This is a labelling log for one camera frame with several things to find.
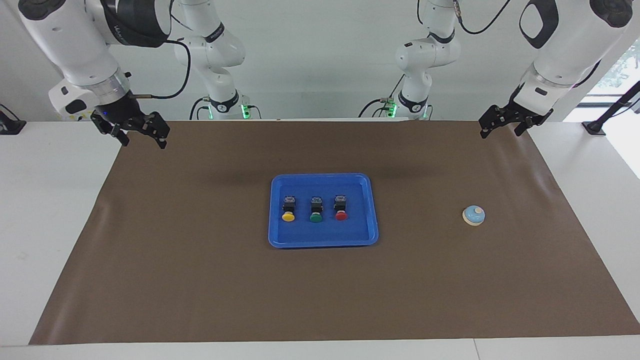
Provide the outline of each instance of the tabletop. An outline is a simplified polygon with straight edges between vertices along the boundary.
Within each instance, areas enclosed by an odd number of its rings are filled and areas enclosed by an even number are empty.
[[[606,138],[587,135],[580,124],[549,123],[530,133],[640,318],[640,179]],[[640,353],[640,336],[25,346],[119,148],[88,122],[30,122],[19,136],[0,138],[0,359],[635,359]]]

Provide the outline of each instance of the black oval cap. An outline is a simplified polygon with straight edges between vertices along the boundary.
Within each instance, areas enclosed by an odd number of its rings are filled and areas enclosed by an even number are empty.
[[[29,20],[42,20],[56,11],[66,0],[20,0],[18,9]]]
[[[612,28],[623,28],[634,14],[632,0],[590,0],[591,9]]]

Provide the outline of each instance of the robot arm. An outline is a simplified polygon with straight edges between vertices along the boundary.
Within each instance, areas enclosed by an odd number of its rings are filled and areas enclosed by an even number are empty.
[[[248,118],[243,95],[233,77],[224,69],[244,62],[244,46],[220,21],[212,0],[178,0],[185,23],[196,34],[184,39],[192,56],[192,66],[209,93],[209,109],[214,119]],[[184,51],[175,49],[177,59],[187,65]]]
[[[422,117],[427,108],[432,84],[427,71],[460,57],[453,0],[423,0],[423,3],[425,6],[419,12],[429,35],[402,45],[396,52],[396,63],[405,74],[402,90],[394,99],[398,105],[396,115],[412,119]]]
[[[157,112],[142,113],[107,43],[162,45],[170,32],[170,5],[170,0],[20,0],[22,22],[65,77],[49,92],[54,107],[63,115],[95,107],[90,117],[101,133],[126,146],[123,130],[135,130],[164,149],[170,128]]]
[[[524,30],[523,20],[539,14],[536,34]],[[520,18],[520,29],[540,50],[509,103],[490,107],[480,118],[483,138],[496,128],[518,122],[520,136],[540,126],[556,102],[593,72],[597,63],[625,32],[633,15],[632,0],[530,0]]]

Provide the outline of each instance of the brown table mat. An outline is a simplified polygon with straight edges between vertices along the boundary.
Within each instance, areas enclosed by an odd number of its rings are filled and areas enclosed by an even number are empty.
[[[472,122],[174,122],[132,134],[31,344],[639,334],[528,135]],[[278,174],[363,172],[380,240],[278,250]],[[487,213],[464,223],[465,206]]]

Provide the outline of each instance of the blue tray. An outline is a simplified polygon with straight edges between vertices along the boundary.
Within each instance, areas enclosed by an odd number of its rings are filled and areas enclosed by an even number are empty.
[[[333,210],[336,195],[346,195],[347,220]],[[285,196],[296,197],[296,219],[282,220]],[[323,221],[311,222],[311,198],[323,199]],[[279,175],[271,182],[269,242],[277,248],[366,246],[378,241],[371,181],[365,174]]]

